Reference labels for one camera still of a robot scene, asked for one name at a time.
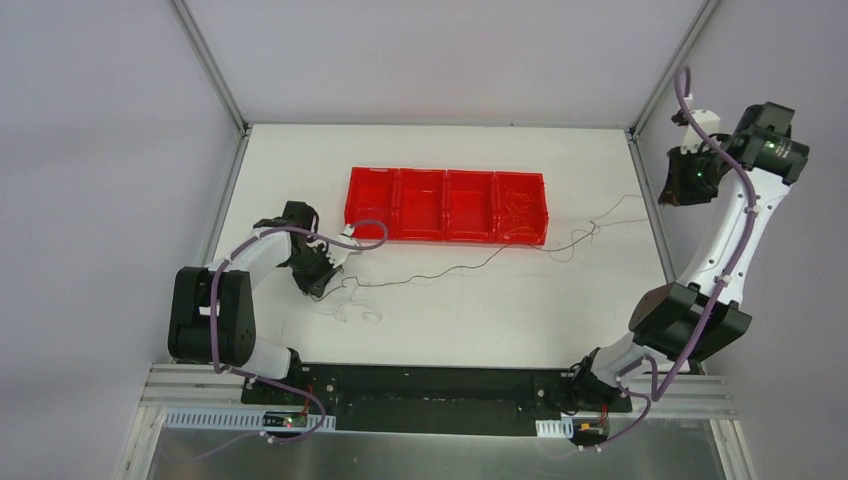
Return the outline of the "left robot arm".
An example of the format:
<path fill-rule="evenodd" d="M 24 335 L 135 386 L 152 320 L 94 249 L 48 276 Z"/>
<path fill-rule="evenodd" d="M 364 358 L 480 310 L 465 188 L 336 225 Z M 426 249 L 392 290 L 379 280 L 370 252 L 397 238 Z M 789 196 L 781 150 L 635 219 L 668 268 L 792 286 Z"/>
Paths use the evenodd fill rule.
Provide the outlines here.
<path fill-rule="evenodd" d="M 318 225 L 313 207 L 289 201 L 281 215 L 257 221 L 228 255 L 203 267 L 180 269 L 172 296 L 170 355 L 266 377 L 266 389 L 279 403 L 297 402 L 305 378 L 291 366 L 299 355 L 258 335 L 253 292 L 273 270 L 287 268 L 302 294 L 324 294 L 348 247 L 357 242 L 351 225 L 334 241 L 318 237 Z"/>

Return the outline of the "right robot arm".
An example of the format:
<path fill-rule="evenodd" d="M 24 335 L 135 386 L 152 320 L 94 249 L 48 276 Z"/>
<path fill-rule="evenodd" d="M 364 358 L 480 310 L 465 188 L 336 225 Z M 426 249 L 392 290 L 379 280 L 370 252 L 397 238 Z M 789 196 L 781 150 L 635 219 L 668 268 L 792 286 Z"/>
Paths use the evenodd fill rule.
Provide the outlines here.
<path fill-rule="evenodd" d="M 627 333 L 591 351 L 566 376 L 572 408 L 611 407 L 644 373 L 651 376 L 645 395 L 657 401 L 683 367 L 748 330 L 752 317 L 741 309 L 748 268 L 808 162 L 808 146 L 792 138 L 794 114 L 776 103 L 754 104 L 730 134 L 718 132 L 720 119 L 709 110 L 683 107 L 673 116 L 686 132 L 667 153 L 658 201 L 675 207 L 715 201 L 714 216 L 685 270 L 640 299 Z"/>

